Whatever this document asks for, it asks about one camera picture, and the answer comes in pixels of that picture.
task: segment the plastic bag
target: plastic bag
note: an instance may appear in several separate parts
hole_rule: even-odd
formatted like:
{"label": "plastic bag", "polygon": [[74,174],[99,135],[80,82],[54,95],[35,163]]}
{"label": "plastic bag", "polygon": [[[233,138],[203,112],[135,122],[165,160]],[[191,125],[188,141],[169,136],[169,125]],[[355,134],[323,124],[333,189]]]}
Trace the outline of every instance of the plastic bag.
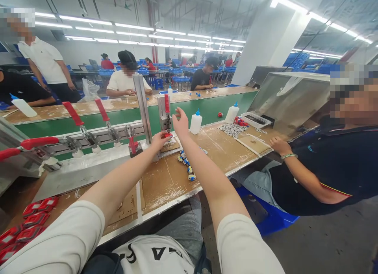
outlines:
{"label": "plastic bag", "polygon": [[99,99],[100,97],[97,95],[97,91],[100,89],[100,86],[94,84],[93,82],[83,78],[83,91],[84,97],[78,101],[78,103],[85,103],[94,101],[95,99]]}

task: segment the black t-shirt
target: black t-shirt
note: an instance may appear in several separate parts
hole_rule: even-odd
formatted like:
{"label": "black t-shirt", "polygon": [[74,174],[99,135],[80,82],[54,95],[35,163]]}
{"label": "black t-shirt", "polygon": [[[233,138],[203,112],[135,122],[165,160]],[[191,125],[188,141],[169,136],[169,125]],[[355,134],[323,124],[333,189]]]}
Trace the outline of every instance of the black t-shirt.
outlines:
{"label": "black t-shirt", "polygon": [[0,81],[0,101],[10,106],[13,105],[10,94],[24,99],[27,103],[51,97],[51,94],[34,82],[31,77],[8,71],[3,71],[3,74],[4,80]]}
{"label": "black t-shirt", "polygon": [[283,163],[271,168],[272,194],[286,212],[298,216],[325,215],[362,199],[378,195],[378,126],[350,130],[324,118],[293,153],[316,175],[322,185],[349,197],[337,204],[323,204],[294,180]]}
{"label": "black t-shirt", "polygon": [[210,75],[204,73],[204,71],[200,68],[193,75],[192,85],[190,90],[193,91],[198,85],[209,85],[210,82]]}

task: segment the gray pants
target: gray pants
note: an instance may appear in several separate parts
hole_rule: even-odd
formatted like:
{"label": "gray pants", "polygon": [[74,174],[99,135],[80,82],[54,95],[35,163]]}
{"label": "gray pants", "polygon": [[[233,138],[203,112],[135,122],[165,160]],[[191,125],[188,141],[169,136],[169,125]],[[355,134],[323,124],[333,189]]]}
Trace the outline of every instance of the gray pants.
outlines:
{"label": "gray pants", "polygon": [[250,169],[246,167],[234,173],[231,177],[237,180],[240,184],[242,184],[246,189],[248,189],[257,197],[261,198],[265,202],[268,202],[270,205],[277,207],[283,212],[286,212],[278,205],[278,203],[273,198],[272,176],[269,172],[270,168],[280,165],[281,163],[273,160],[269,164],[267,164],[261,170],[261,172],[255,171],[251,173]]}

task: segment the bracelet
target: bracelet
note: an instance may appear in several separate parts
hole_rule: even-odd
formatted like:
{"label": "bracelet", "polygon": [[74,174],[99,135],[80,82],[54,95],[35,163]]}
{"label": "bracelet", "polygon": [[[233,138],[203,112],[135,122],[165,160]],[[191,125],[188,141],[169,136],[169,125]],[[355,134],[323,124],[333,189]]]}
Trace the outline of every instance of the bracelet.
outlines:
{"label": "bracelet", "polygon": [[297,154],[287,154],[287,155],[283,155],[283,156],[281,156],[281,159],[283,160],[283,159],[285,159],[285,158],[287,158],[287,157],[292,157],[292,156],[294,156],[294,157],[296,157],[296,158],[298,159],[298,155],[297,155]]}

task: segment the blue stool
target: blue stool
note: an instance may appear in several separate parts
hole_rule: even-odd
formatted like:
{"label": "blue stool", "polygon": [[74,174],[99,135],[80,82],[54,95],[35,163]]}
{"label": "blue stool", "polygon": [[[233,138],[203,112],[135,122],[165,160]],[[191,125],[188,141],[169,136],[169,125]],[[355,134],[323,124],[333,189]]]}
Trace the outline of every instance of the blue stool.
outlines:
{"label": "blue stool", "polygon": [[[244,186],[236,189],[240,197],[244,197],[252,194]],[[270,205],[268,202],[258,198],[252,194],[256,200],[261,204],[261,206],[268,212],[268,217],[264,221],[256,224],[256,227],[259,229],[262,237],[275,233],[277,231],[286,229],[291,226],[299,216],[290,215],[286,212],[283,212],[276,208],[275,206]]]}

